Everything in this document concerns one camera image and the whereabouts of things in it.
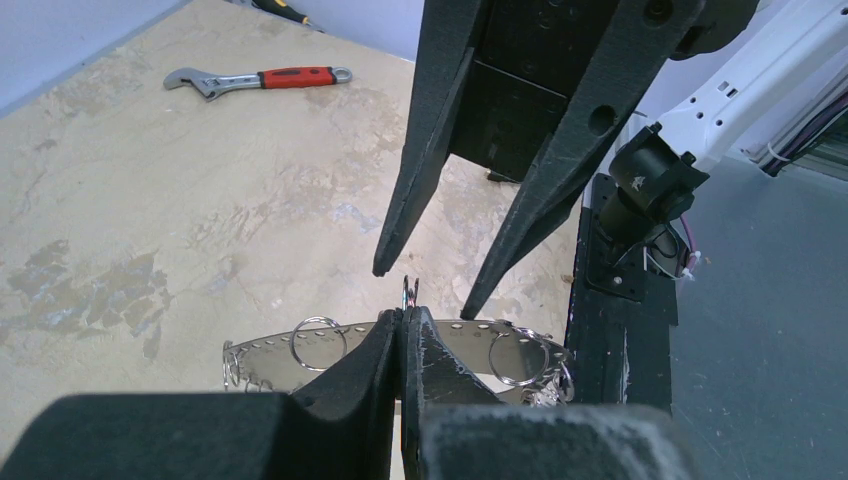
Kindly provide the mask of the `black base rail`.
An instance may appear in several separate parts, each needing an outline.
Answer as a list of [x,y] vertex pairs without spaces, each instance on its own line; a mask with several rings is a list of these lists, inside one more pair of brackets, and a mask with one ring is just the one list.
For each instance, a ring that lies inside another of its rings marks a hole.
[[574,282],[565,341],[574,402],[672,404],[670,330],[678,319],[675,284],[646,269],[633,248],[618,268],[607,266],[598,229],[601,206],[615,194],[605,174],[593,179],[580,212]]

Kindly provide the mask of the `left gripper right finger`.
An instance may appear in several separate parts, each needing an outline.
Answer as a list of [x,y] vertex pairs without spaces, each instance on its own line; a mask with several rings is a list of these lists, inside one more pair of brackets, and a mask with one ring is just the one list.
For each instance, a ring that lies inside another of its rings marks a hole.
[[442,341],[425,307],[401,323],[401,448],[409,479],[698,479],[671,417],[644,405],[502,402]]

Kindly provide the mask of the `yellow black screwdriver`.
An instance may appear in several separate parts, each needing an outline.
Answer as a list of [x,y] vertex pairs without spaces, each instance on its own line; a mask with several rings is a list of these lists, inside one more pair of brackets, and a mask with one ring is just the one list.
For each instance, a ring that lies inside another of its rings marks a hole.
[[319,27],[317,27],[311,22],[308,15],[300,13],[298,10],[294,9],[284,0],[252,0],[251,4],[267,13],[280,16],[287,20],[309,27],[313,30],[323,32],[323,30],[321,30]]

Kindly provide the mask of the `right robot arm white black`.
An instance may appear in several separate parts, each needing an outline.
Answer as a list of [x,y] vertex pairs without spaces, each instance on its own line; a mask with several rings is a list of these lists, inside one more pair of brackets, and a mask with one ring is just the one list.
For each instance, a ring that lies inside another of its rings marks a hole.
[[[570,216],[668,60],[728,45],[754,1],[428,1],[400,170],[372,272],[399,258],[450,155],[519,190],[461,315]],[[791,1],[618,150],[601,214],[609,265],[680,217],[732,144],[847,44],[843,1]]]

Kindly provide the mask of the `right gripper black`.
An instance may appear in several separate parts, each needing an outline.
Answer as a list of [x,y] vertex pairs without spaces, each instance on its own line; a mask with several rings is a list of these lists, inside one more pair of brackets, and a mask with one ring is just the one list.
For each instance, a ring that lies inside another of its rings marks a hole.
[[654,16],[646,1],[426,1],[373,275],[385,276],[399,259],[451,140],[458,157],[512,180],[526,175],[461,310],[474,318],[505,273],[568,219],[703,7],[670,1]]

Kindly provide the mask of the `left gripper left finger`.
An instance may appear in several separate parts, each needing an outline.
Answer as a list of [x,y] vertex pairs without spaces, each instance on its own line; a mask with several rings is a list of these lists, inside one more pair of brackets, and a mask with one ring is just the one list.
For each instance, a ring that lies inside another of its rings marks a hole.
[[399,310],[294,393],[86,394],[27,427],[5,479],[385,479]]

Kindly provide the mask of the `red handled adjustable wrench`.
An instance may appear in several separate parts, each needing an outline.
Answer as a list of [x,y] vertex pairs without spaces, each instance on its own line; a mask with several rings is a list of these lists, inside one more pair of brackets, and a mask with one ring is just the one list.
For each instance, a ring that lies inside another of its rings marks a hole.
[[286,67],[242,75],[218,75],[194,68],[181,68],[165,77],[163,87],[194,88],[207,102],[246,89],[292,89],[349,83],[353,73],[346,67]]

